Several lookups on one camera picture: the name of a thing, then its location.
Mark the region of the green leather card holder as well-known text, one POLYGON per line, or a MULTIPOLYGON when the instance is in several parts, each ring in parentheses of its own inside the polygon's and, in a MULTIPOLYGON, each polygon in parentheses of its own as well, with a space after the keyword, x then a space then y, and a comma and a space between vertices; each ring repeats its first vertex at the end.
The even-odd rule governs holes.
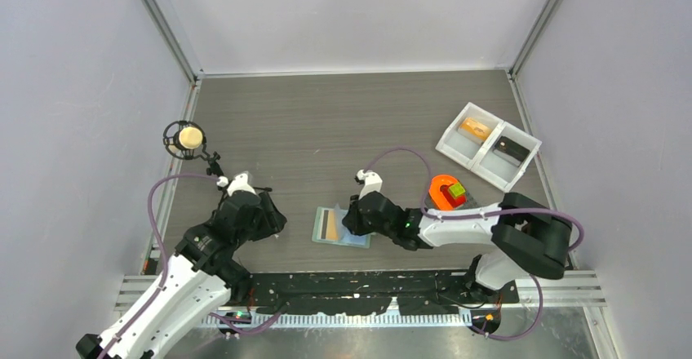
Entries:
POLYGON ((342 218, 345 217, 347 213, 347 210, 343 209, 339 204, 336 204, 333 207, 318 207, 317 208, 317 213, 315 217, 315 222, 313 225, 313 234, 312 234, 312 241, 316 243, 323 243, 323 244, 330 244, 330 245, 336 245, 336 246, 346 246, 346 247, 355 247, 355 248, 361 248, 361 249, 369 249, 370 248, 370 235, 365 235, 365 236, 354 236, 348 232, 348 230, 343 226, 342 224, 342 218), (336 222, 338 229, 340 231, 340 239, 336 242, 329 242, 329 241, 321 241, 317 239, 317 227, 318 227, 318 221, 319 221, 319 216, 322 212, 323 209, 333 209, 335 211, 336 215, 336 222))

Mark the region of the black credit card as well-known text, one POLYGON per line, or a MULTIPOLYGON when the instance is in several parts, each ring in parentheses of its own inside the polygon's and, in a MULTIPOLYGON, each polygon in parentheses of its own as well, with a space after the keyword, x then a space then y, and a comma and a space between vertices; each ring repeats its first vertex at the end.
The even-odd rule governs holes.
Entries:
POLYGON ((520 166, 530 155, 530 150, 507 136, 500 136, 493 146, 493 152, 504 161, 520 166))

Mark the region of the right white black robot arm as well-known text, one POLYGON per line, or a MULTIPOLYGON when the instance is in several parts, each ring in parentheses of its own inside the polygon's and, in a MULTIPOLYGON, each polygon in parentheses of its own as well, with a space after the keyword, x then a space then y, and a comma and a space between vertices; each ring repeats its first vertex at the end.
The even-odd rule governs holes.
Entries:
POLYGON ((465 274, 468 296, 486 302, 507 283, 532 275, 560 280, 566 271, 574 222, 520 193, 488 206, 458 211, 402 208, 380 192, 351 198, 342 219, 354 236, 388 237, 409 251, 447 245, 492 246, 465 274))

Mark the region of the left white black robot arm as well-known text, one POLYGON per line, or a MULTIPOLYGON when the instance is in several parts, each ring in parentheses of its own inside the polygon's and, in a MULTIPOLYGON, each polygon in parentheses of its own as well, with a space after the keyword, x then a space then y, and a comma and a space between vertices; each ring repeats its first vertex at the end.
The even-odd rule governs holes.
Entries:
POLYGON ((286 217, 269 193, 239 190, 203 224, 187 230, 156 280, 107 330, 76 344, 81 358, 163 358, 210 312, 243 304, 251 273, 233 260, 237 249, 280 233, 286 217))

